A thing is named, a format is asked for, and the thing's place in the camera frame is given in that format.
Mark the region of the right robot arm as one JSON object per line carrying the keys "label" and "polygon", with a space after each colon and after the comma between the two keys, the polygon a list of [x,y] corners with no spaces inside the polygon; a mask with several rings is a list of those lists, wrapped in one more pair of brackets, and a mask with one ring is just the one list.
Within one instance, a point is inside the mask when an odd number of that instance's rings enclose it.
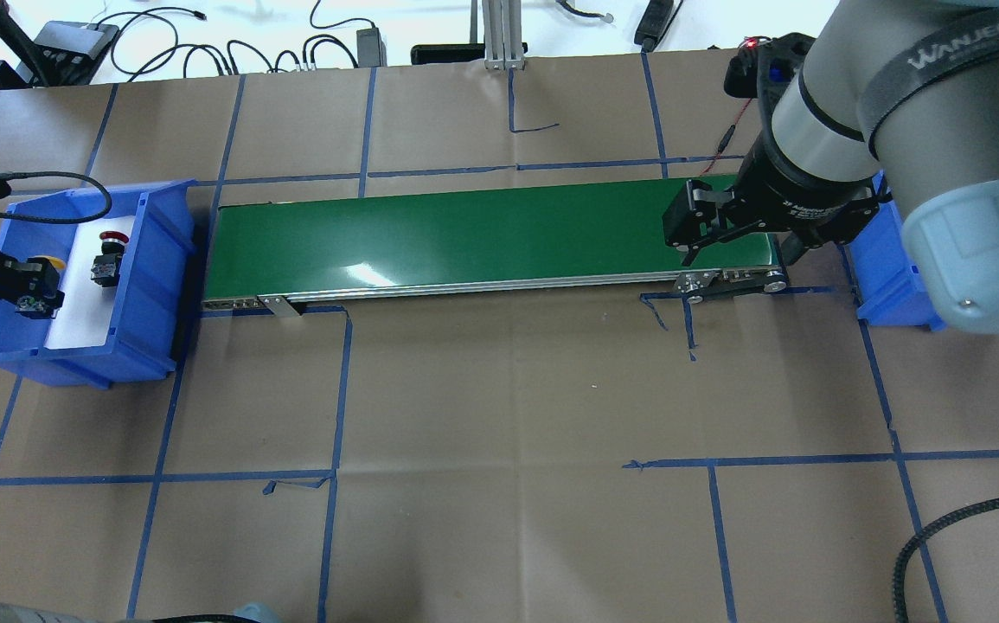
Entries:
{"label": "right robot arm", "polygon": [[692,180],[663,213],[684,266],[753,233],[795,263],[868,223],[883,174],[935,312],[999,334],[999,1],[842,1],[816,38],[741,46],[724,90],[761,130],[725,190]]}

